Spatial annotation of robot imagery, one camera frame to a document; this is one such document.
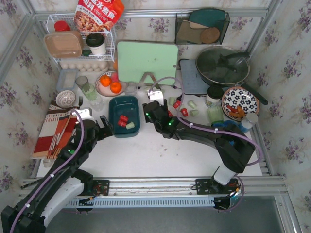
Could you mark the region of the teal plastic storage basket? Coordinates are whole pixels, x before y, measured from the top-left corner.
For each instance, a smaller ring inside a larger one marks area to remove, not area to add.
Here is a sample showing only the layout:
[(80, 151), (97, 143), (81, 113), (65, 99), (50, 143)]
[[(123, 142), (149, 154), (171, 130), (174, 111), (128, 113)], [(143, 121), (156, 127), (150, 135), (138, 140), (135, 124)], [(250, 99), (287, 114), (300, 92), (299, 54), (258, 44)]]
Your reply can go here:
[[(128, 123), (134, 122), (135, 128), (127, 130), (126, 127), (118, 126), (121, 115), (129, 118)], [(140, 130), (140, 116), (138, 99), (134, 96), (118, 96), (109, 102), (108, 120), (112, 125), (113, 134), (117, 138), (134, 137)]]

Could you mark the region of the clear glass tumbler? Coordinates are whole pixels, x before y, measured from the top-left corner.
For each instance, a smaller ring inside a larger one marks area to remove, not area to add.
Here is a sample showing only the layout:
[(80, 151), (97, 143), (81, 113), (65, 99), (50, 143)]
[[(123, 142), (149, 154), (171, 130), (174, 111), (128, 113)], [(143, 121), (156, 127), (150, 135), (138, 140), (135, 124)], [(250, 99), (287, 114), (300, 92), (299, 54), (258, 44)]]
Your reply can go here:
[(97, 96), (94, 100), (90, 100), (89, 104), (91, 105), (91, 108), (97, 112), (104, 108), (104, 102), (100, 96)]

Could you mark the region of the clear container blue lid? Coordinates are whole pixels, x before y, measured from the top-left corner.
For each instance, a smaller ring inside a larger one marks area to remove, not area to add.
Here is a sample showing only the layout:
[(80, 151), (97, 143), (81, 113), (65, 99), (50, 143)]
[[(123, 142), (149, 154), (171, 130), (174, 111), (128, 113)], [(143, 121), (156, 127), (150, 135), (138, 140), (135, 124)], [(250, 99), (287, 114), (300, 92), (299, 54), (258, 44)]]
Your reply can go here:
[(56, 85), (56, 91), (61, 92), (64, 90), (74, 90), (75, 80), (77, 78), (78, 69), (63, 69), (60, 72), (58, 82)]

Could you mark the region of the brown plastic lunch box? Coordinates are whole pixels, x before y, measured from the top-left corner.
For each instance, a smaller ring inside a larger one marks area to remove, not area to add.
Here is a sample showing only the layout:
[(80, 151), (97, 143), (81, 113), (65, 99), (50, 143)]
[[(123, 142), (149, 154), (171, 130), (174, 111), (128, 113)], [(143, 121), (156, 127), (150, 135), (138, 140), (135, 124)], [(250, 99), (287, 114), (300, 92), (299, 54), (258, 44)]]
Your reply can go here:
[(56, 59), (78, 58), (82, 55), (83, 40), (78, 31), (47, 34), (44, 43), (49, 54)]

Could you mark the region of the red snack bag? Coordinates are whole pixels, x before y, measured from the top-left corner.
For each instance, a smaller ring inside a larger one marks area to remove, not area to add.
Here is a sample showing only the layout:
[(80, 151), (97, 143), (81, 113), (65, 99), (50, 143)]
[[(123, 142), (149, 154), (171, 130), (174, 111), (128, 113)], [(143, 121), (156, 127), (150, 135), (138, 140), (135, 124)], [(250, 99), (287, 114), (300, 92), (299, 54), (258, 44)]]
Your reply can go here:
[(125, 6), (120, 0), (79, 0), (73, 22), (80, 32), (109, 31), (124, 10)]

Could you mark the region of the black mesh organizer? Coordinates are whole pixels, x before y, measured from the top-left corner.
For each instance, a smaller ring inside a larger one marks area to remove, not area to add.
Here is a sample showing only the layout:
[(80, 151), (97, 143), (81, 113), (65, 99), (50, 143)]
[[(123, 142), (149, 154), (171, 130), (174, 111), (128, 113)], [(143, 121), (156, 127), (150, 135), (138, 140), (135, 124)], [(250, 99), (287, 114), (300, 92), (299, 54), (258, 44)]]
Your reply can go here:
[(177, 45), (221, 45), (230, 23), (229, 13), (216, 8), (195, 10), (188, 17), (176, 17)]

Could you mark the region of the silver fork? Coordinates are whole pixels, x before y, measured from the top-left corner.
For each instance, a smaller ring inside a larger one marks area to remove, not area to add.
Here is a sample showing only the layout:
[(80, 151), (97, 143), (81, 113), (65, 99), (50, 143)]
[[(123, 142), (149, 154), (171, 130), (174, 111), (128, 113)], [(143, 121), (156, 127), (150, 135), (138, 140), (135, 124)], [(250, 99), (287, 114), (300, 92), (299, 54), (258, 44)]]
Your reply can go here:
[(80, 109), (82, 105), (83, 105), (83, 97), (80, 96), (78, 99), (78, 107), (77, 108)]

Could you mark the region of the pink bowl with oranges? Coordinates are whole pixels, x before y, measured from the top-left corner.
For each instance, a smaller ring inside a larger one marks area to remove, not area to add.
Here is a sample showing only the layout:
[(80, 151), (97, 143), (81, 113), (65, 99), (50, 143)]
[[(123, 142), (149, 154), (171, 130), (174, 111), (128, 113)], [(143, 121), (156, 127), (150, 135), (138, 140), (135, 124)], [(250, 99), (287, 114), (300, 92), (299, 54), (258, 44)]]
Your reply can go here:
[(95, 82), (98, 94), (105, 97), (115, 97), (127, 88), (126, 82), (121, 82), (116, 71), (108, 71), (100, 75)]

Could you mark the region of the black pan with glass lid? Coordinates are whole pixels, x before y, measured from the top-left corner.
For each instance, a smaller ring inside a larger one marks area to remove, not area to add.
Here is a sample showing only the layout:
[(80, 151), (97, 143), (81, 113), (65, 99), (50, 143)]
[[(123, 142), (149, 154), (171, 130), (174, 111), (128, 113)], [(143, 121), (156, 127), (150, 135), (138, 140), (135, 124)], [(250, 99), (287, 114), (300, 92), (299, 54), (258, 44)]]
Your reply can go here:
[(248, 52), (213, 46), (199, 53), (195, 65), (205, 83), (222, 87), (240, 86), (253, 94), (263, 105), (267, 105), (268, 100), (245, 81), (250, 74), (249, 58)]

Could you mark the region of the red capped jar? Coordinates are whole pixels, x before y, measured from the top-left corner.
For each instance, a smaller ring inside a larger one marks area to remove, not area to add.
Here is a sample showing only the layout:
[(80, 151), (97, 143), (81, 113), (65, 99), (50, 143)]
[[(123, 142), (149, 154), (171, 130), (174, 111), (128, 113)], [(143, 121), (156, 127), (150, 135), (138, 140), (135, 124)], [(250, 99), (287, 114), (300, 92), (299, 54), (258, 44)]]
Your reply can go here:
[(66, 21), (60, 20), (55, 22), (54, 29), (56, 32), (66, 32), (70, 31), (70, 26)]

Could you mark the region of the floral patterned plate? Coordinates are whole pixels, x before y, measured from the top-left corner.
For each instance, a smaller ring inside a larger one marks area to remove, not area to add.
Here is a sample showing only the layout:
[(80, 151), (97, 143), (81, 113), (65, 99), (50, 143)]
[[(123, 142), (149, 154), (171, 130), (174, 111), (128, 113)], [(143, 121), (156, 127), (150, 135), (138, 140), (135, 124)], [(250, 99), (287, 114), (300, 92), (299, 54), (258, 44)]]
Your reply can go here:
[(241, 121), (248, 113), (259, 115), (259, 100), (242, 87), (232, 87), (225, 91), (221, 106), (224, 114), (235, 121)]

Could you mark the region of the green cutting board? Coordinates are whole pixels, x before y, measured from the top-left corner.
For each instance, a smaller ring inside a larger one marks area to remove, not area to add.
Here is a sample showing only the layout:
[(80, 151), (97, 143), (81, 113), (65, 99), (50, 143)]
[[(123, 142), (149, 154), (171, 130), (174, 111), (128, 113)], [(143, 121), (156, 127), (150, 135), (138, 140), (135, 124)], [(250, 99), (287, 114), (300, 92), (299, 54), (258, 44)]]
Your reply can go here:
[(122, 82), (139, 83), (143, 74), (155, 79), (174, 77), (178, 47), (173, 44), (120, 41), (117, 44), (118, 78)]

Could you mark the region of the red coffee capsule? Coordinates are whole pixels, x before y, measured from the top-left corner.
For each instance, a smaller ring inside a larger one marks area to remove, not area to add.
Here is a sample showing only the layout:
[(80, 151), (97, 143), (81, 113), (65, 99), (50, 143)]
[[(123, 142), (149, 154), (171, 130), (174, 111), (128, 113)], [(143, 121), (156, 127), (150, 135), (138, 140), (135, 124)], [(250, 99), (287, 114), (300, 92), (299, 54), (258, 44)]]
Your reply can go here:
[(128, 118), (127, 116), (125, 116), (125, 115), (121, 115), (120, 118), (119, 118), (119, 120), (121, 120), (121, 121), (127, 123), (128, 120), (129, 120), (129, 118)]
[(122, 121), (122, 120), (119, 120), (119, 121), (118, 121), (118, 126), (120, 126), (120, 127), (126, 127), (126, 125), (127, 125), (126, 122), (124, 122), (124, 121)]

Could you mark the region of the blue jar silver lid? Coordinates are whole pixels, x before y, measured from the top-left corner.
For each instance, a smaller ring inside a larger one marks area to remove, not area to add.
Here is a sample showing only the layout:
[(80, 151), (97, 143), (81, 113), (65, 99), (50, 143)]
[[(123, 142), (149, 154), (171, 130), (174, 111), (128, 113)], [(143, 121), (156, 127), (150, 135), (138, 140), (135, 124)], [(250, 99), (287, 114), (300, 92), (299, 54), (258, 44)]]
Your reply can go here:
[(257, 123), (258, 116), (255, 113), (248, 113), (240, 122), (239, 128), (243, 133), (250, 131), (250, 129)]

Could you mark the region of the green coffee capsule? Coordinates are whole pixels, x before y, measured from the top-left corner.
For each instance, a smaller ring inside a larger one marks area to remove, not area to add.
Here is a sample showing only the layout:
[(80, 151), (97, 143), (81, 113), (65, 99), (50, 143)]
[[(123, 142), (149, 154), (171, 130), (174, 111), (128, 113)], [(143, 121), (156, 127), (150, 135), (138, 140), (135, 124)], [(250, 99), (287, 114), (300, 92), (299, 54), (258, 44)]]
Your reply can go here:
[(128, 124), (126, 125), (126, 129), (127, 129), (127, 130), (133, 129), (133, 128), (135, 128), (134, 122), (130, 122), (130, 123), (128, 123)]

